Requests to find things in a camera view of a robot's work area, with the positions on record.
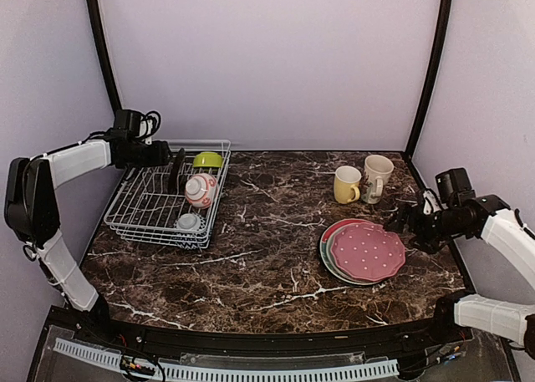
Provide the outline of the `white bowl with red pattern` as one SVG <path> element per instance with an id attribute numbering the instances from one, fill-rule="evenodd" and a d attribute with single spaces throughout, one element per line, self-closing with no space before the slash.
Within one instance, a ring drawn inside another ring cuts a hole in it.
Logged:
<path id="1" fill-rule="evenodd" d="M 217 179 L 208 173 L 198 173 L 190 177 L 185 186 L 185 197 L 195 208 L 207 209 L 219 191 Z"/>

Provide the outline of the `pink rimmed plate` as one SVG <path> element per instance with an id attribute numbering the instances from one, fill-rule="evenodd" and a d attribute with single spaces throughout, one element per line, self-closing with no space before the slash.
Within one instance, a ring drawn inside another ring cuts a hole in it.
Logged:
<path id="1" fill-rule="evenodd" d="M 400 237 L 371 223 L 347 226 L 338 232 L 331 252 L 340 269 L 367 281 L 393 277 L 406 261 Z"/>

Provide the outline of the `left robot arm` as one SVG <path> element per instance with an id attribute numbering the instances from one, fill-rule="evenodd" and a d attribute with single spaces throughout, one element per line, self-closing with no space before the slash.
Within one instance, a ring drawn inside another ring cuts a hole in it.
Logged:
<path id="1" fill-rule="evenodd" d="M 118 338 L 110 321 L 109 305 L 82 273 L 68 249 L 63 233 L 56 191 L 92 171 L 164 166 L 171 149 L 153 140 L 161 115 L 152 110 L 117 110 L 113 125 L 95 131 L 72 145 L 34 157 L 18 157 L 9 166 L 4 219 L 31 262 L 36 261 L 48 283 L 79 313 L 89 316 L 84 329 L 100 345 Z"/>

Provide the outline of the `white patterned mug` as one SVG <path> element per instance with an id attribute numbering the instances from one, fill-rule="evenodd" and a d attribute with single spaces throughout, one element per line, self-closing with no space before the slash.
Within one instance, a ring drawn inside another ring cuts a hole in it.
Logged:
<path id="1" fill-rule="evenodd" d="M 360 197 L 363 202 L 374 205 L 380 201 L 394 168 L 393 162 L 385 156 L 369 155 L 365 158 Z"/>

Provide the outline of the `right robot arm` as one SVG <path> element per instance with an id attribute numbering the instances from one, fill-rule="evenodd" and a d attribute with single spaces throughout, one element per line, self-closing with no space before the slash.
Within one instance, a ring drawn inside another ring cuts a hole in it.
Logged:
<path id="1" fill-rule="evenodd" d="M 503 265 L 524 287 L 534 286 L 534 231 L 520 211 L 496 195 L 478 196 L 467 171 L 453 168 L 436 176 L 437 190 L 425 188 L 385 223 L 389 232 L 408 231 L 416 249 L 438 253 L 464 237 L 473 247 L 486 248 L 484 258 Z M 449 293 L 436 302 L 426 335 L 445 343 L 463 328 L 478 329 L 509 340 L 534 355 L 534 307 L 519 294 L 506 298 L 500 288 Z"/>

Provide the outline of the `pale yellow mug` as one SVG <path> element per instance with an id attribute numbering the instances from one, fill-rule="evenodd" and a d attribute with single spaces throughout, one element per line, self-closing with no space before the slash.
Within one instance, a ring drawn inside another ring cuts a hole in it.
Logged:
<path id="1" fill-rule="evenodd" d="M 353 166 L 340 166 L 334 173 L 334 198 L 342 205 L 360 198 L 361 172 Z"/>

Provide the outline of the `light blue plate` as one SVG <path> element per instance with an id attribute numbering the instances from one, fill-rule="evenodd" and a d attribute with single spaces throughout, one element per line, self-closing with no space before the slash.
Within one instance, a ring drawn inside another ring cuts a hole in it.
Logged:
<path id="1" fill-rule="evenodd" d="M 328 243 L 327 243 L 327 248 L 328 248 L 328 255 L 329 255 L 329 259 L 332 261 L 333 265 L 339 270 L 341 271 L 343 274 L 351 277 L 350 275 L 348 275 L 346 272 L 344 272 L 342 269 L 339 268 L 338 264 L 336 263 L 335 261 L 335 258 L 334 258 L 334 255 L 332 254 L 331 252 L 331 247 L 332 247 L 332 244 L 334 242 L 334 236 L 338 233 L 338 232 L 341 232 L 344 228 L 346 227 L 342 227 L 340 229 L 338 229 L 338 231 L 336 231 L 331 237 L 330 239 L 328 240 Z M 358 279 L 358 278 L 353 278 L 353 279 L 357 279 L 357 280 L 363 280 L 363 281 L 366 281 L 366 282 L 376 282 L 376 284 L 379 284 L 379 283 L 382 283 L 383 281 L 385 281 L 385 278 L 383 279 L 380 279 L 379 281 L 367 281 L 367 280 L 364 280 L 364 279 Z"/>

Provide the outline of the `lime green bowl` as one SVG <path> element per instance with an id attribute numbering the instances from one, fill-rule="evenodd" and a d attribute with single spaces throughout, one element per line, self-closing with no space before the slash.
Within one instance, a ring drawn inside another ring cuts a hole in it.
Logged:
<path id="1" fill-rule="evenodd" d="M 222 168 L 223 157 L 213 151 L 203 151 L 197 154 L 192 162 L 193 168 Z"/>

